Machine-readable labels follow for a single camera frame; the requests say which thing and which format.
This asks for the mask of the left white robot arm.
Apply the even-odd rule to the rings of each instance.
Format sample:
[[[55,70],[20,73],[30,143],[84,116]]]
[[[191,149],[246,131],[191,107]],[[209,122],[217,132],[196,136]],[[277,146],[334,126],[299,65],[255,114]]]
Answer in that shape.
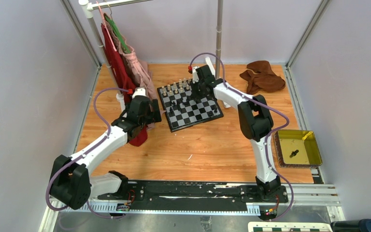
[[[103,194],[111,194],[116,199],[127,197],[128,178],[110,171],[102,176],[92,177],[92,172],[115,150],[138,138],[148,124],[161,122],[161,114],[156,99],[150,99],[144,87],[129,90],[132,100],[107,131],[90,145],[70,156],[58,156],[52,167],[46,189],[47,206],[56,211],[49,198],[54,197],[67,207],[77,210],[88,204],[89,199]]]

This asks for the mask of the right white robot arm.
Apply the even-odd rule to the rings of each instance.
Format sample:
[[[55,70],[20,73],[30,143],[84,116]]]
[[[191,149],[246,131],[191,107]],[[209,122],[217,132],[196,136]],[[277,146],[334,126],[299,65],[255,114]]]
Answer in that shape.
[[[272,158],[269,133],[273,128],[273,119],[265,98],[261,95],[245,94],[233,88],[224,79],[216,79],[209,65],[189,66],[188,71],[192,74],[192,98],[221,100],[237,110],[240,130],[250,141],[256,160],[257,188],[254,195],[262,202],[276,200],[286,203],[286,189],[276,173]]]

